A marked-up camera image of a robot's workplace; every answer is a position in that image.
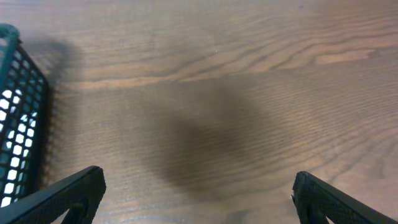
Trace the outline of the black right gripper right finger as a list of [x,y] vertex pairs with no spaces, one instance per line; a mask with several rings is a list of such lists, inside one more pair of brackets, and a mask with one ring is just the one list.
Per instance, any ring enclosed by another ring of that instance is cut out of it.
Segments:
[[306,171],[297,173],[292,190],[301,224],[397,224]]

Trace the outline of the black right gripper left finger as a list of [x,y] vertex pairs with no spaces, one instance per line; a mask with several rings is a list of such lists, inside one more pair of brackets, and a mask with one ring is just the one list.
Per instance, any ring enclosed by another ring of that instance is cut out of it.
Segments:
[[90,166],[1,209],[1,223],[91,224],[106,191],[103,169]]

